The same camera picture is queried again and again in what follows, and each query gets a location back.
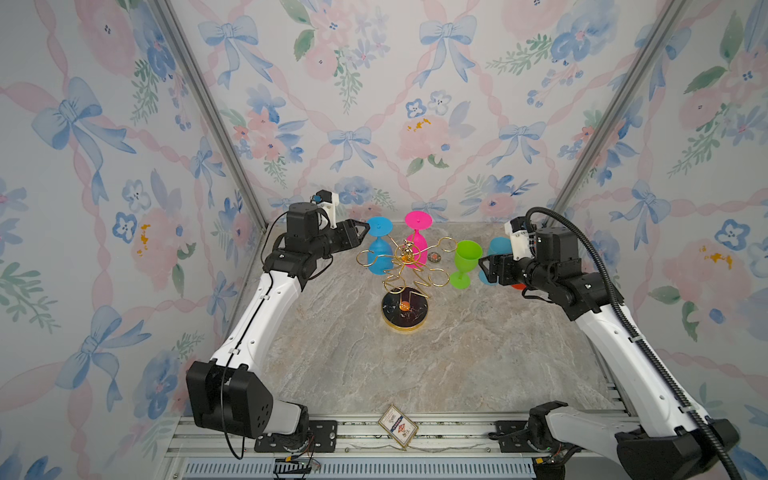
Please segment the green wine glass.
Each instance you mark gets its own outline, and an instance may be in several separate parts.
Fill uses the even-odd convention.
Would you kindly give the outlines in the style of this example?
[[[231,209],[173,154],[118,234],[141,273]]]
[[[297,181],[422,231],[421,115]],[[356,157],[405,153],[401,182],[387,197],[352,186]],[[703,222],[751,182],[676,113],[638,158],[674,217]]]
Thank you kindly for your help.
[[[456,270],[449,277],[450,284],[458,290],[467,289],[471,283],[469,273],[477,267],[482,256],[483,249],[477,242],[459,241],[454,251]]]

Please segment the small framed card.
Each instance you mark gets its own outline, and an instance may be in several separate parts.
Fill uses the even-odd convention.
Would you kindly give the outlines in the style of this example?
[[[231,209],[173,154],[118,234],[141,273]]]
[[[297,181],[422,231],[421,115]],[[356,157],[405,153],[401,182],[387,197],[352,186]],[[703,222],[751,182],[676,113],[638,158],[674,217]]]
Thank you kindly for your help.
[[[418,425],[395,405],[390,405],[378,425],[402,448],[407,448],[418,432]]]

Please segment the aluminium corner post right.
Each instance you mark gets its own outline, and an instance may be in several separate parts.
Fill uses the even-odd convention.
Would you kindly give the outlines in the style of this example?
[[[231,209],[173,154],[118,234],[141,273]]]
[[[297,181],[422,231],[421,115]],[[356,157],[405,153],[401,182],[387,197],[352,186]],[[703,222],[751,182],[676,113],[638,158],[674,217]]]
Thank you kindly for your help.
[[[608,104],[604,116],[595,130],[594,137],[587,143],[582,155],[575,163],[574,169],[565,181],[563,189],[556,197],[554,210],[558,213],[563,213],[568,207],[570,200],[607,143],[610,134],[621,120],[625,110],[633,102],[639,85],[650,73],[652,65],[663,50],[663,46],[674,33],[676,25],[688,5],[689,1],[686,0],[665,1],[662,4],[662,9],[646,37],[646,43],[635,55],[624,81]]]

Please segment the light blue wine glass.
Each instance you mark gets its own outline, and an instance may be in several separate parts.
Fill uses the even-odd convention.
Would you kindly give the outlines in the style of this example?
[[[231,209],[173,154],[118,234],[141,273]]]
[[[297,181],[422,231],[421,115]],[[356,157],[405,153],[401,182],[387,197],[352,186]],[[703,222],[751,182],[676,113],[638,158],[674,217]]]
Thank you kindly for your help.
[[[508,237],[496,237],[490,241],[489,248],[487,250],[488,255],[504,255],[512,253],[511,241]],[[479,279],[486,285],[491,285],[487,276],[483,270],[479,272]]]

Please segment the aluminium corner post left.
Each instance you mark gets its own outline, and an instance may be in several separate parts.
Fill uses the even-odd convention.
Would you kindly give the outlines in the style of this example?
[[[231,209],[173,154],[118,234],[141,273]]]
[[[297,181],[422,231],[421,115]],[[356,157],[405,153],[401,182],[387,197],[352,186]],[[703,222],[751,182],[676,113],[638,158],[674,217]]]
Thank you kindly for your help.
[[[187,79],[191,94],[200,108],[203,121],[209,127],[211,136],[219,147],[225,164],[232,172],[234,183],[244,197],[245,206],[252,214],[260,231],[266,229],[264,215],[257,203],[255,190],[249,182],[247,172],[235,152],[234,145],[225,130],[214,98],[204,79],[203,72],[192,52],[183,28],[170,1],[149,0],[149,8],[169,43],[179,67]]]

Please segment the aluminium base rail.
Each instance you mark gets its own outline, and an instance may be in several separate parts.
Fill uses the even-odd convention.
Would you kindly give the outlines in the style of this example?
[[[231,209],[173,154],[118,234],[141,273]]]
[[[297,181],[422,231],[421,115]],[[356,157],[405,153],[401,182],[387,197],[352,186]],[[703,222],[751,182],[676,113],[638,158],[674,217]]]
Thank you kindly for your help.
[[[289,461],[259,453],[247,442],[237,460],[224,438],[184,419],[172,437],[158,479],[624,479],[616,463],[589,450],[560,467],[521,442],[507,448],[489,438],[500,420],[523,423],[517,413],[413,415],[417,433],[408,446],[393,440],[376,414],[336,415],[335,449],[315,447]]]

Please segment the cyan wine glass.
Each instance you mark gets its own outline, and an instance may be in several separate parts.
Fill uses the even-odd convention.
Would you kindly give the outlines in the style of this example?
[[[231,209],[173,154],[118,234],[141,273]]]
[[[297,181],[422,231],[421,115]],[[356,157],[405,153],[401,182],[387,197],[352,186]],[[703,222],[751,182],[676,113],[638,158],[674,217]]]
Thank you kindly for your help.
[[[388,218],[381,216],[372,217],[368,223],[369,233],[374,240],[369,247],[366,265],[371,273],[385,275],[387,270],[393,268],[393,250],[389,241],[393,224]]]

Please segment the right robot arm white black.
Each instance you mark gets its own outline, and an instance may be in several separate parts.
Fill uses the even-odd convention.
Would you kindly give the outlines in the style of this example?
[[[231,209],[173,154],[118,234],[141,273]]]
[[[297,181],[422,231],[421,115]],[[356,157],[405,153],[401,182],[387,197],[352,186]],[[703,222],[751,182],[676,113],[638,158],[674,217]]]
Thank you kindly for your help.
[[[721,464],[740,474],[730,457],[736,427],[692,400],[640,333],[606,269],[586,273],[579,238],[567,228],[535,229],[521,218],[505,226],[512,251],[489,255],[479,266],[503,286],[542,292],[587,336],[623,388],[636,418],[588,414],[563,401],[529,411],[522,433],[496,435],[501,445],[526,442],[560,467],[588,450],[619,464],[632,479],[690,479]]]

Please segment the aluminium corner post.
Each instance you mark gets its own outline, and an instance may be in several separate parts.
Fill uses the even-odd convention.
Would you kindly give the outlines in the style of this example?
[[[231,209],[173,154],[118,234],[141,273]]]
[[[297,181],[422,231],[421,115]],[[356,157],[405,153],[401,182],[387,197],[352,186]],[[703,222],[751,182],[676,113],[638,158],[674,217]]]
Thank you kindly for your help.
[[[604,116],[595,130],[594,137],[587,143],[582,155],[575,163],[574,169],[565,181],[563,189],[556,197],[554,210],[558,213],[563,213],[568,207],[570,200],[607,143],[610,134],[621,120],[625,110],[633,102],[639,85],[650,73],[652,65],[663,50],[663,46],[674,33],[676,25],[688,5],[689,1],[686,0],[665,1],[662,4],[662,9],[646,37],[646,43],[635,55],[624,81],[608,104]]]
[[[183,28],[170,1],[149,0],[149,8],[169,43],[179,67],[187,79],[191,94],[200,108],[203,121],[209,127],[211,136],[219,147],[225,164],[232,172],[234,183],[244,197],[245,206],[252,214],[260,231],[266,229],[264,215],[257,203],[255,190],[249,182],[247,172],[235,152],[234,145],[225,130],[214,98],[204,79],[203,72],[192,52]]]

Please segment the rainbow flower plush toy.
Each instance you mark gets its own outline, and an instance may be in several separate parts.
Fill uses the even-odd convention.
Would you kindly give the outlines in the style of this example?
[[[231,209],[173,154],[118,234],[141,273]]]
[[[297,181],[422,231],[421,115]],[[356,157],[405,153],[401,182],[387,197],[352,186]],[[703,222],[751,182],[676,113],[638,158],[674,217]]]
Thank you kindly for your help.
[[[291,271],[294,264],[290,258],[281,255],[275,257],[270,256],[268,258],[268,263],[270,271],[281,271],[286,273]]]

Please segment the magenta wine glass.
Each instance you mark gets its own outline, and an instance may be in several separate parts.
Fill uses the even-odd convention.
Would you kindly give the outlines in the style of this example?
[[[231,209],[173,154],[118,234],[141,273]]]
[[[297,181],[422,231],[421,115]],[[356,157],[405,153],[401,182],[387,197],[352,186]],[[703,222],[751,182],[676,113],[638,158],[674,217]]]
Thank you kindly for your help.
[[[432,223],[431,215],[424,211],[414,210],[405,216],[405,224],[413,230],[413,233],[407,237],[407,240],[413,244],[414,263],[411,268],[417,265],[423,266],[427,262],[428,243],[422,232],[429,229]]]

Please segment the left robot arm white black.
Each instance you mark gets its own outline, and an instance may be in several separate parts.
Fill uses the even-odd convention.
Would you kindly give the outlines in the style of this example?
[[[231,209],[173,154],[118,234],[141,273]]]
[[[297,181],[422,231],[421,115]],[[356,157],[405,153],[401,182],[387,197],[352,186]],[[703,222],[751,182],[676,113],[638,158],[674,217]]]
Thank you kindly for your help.
[[[319,262],[359,247],[370,229],[362,221],[337,220],[338,203],[337,194],[320,190],[285,212],[287,230],[263,260],[245,313],[211,359],[194,362],[186,373],[196,426],[243,439],[264,437],[290,452],[310,447],[307,407],[278,400],[260,375],[291,305],[322,274]]]

